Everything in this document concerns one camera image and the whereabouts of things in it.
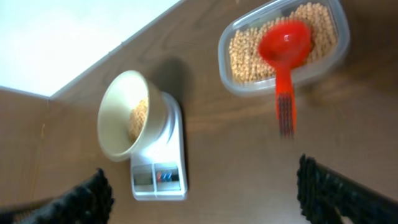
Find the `red measuring scoop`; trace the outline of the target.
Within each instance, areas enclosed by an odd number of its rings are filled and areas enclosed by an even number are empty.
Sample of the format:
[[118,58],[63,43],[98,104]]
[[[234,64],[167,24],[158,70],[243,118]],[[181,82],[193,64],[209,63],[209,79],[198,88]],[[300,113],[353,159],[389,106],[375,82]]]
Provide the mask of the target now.
[[292,70],[303,64],[311,44],[310,26],[304,21],[287,20],[271,27],[257,48],[263,61],[275,70],[275,110],[283,138],[293,138],[296,127]]

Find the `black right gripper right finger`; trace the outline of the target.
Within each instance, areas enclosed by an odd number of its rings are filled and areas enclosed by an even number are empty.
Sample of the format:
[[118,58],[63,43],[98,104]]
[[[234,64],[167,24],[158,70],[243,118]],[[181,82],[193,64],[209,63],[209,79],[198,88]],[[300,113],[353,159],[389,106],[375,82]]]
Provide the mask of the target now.
[[310,223],[397,223],[397,202],[302,155],[297,200]]

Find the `beige bowl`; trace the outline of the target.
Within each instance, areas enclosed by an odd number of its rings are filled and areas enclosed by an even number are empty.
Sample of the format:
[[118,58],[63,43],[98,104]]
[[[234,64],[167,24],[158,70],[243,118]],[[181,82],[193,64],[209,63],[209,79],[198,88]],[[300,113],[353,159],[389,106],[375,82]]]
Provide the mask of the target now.
[[[147,118],[135,142],[129,137],[129,116],[143,98],[148,98]],[[118,75],[106,90],[97,119],[98,141],[103,154],[123,161],[158,139],[169,112],[162,92],[140,72],[128,70]]]

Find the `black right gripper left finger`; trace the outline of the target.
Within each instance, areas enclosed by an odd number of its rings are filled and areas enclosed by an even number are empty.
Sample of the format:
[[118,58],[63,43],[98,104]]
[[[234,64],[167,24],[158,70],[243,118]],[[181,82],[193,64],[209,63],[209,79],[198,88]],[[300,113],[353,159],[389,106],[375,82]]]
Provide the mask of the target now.
[[1,223],[107,224],[113,189],[103,169],[59,197],[1,208]]

